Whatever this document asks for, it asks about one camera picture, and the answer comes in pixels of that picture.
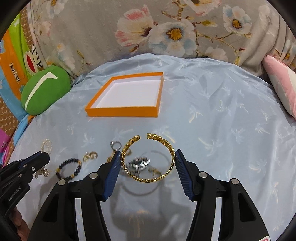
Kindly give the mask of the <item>person's left hand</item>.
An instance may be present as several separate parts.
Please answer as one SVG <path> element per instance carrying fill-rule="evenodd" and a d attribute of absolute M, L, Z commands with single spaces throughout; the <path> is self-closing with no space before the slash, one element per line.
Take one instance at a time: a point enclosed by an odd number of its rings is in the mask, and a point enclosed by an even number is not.
<path fill-rule="evenodd" d="M 17 228 L 17 233 L 21 241 L 27 241 L 30 234 L 30 229 L 16 207 L 12 210 L 10 214 L 10 219 Z"/>

